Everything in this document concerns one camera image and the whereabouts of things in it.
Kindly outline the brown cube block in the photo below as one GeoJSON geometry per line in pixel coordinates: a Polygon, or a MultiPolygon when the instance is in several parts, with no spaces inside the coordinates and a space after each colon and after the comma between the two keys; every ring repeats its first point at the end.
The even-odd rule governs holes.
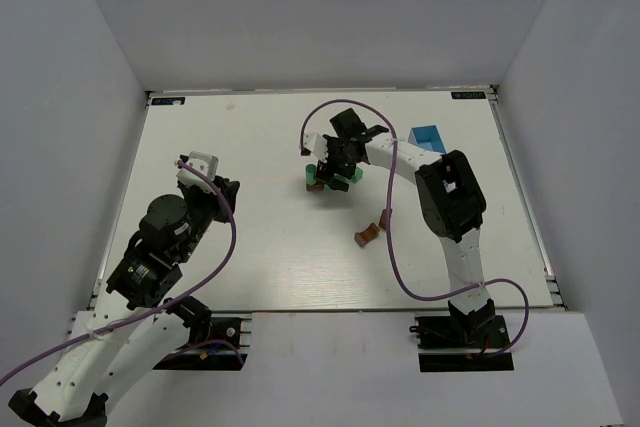
{"type": "Polygon", "coordinates": [[[315,184],[306,184],[305,188],[307,192],[318,192],[323,191],[325,185],[323,183],[315,183],[315,184]]]}

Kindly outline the green small block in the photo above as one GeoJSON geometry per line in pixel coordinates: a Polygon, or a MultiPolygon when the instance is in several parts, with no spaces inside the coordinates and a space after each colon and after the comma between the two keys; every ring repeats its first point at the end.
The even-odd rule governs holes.
{"type": "Polygon", "coordinates": [[[307,185],[312,186],[315,185],[317,180],[315,178],[316,175],[316,165],[308,164],[305,167],[305,182],[307,185]]]}

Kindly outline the blue plastic box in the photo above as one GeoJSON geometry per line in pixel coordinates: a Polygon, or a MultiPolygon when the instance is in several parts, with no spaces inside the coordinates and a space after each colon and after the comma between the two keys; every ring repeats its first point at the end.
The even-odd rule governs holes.
{"type": "Polygon", "coordinates": [[[426,151],[440,154],[447,153],[436,125],[412,127],[408,142],[426,151]]]}

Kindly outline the green long block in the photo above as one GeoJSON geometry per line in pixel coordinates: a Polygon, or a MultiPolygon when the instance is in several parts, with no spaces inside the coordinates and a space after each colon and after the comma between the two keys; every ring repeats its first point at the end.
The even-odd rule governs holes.
{"type": "Polygon", "coordinates": [[[354,171],[354,174],[350,178],[350,182],[355,184],[359,182],[362,179],[362,177],[363,177],[363,170],[357,167],[354,171]]]}

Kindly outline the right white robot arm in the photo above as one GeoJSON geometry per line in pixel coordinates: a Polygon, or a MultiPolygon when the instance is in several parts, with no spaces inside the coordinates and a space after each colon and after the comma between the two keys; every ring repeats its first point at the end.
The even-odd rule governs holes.
{"type": "Polygon", "coordinates": [[[453,295],[448,298],[450,328],[465,343],[495,316],[484,286],[479,249],[486,200],[467,157],[441,154],[395,136],[380,125],[367,127],[351,108],[330,119],[335,131],[304,134],[302,150],[318,159],[315,178],[332,190],[347,191],[359,164],[384,168],[417,189],[422,217],[441,243],[453,295]]]}

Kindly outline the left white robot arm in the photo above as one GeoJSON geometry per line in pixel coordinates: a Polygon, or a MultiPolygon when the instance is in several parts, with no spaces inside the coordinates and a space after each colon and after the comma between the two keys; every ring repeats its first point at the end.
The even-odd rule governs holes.
{"type": "Polygon", "coordinates": [[[60,347],[52,371],[17,390],[9,408],[32,426],[103,426],[107,412],[146,373],[181,347],[223,344],[227,324],[193,295],[170,297],[214,222],[233,223],[240,184],[181,170],[178,193],[147,207],[98,297],[84,334],[60,347]]]}

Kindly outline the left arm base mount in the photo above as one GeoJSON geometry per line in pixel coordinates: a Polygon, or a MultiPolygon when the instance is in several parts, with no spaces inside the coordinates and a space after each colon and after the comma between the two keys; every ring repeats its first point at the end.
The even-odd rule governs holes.
{"type": "Polygon", "coordinates": [[[154,370],[240,372],[249,355],[251,327],[250,314],[214,315],[206,334],[168,354],[154,370]]]}

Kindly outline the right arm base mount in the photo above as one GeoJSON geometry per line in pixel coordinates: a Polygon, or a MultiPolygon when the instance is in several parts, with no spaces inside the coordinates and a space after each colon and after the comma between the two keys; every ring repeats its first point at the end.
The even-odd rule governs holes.
{"type": "Polygon", "coordinates": [[[409,326],[417,340],[419,368],[422,373],[507,372],[514,370],[512,354],[496,352],[510,343],[506,322],[496,316],[475,333],[467,336],[458,330],[449,316],[416,317],[409,326]]]}

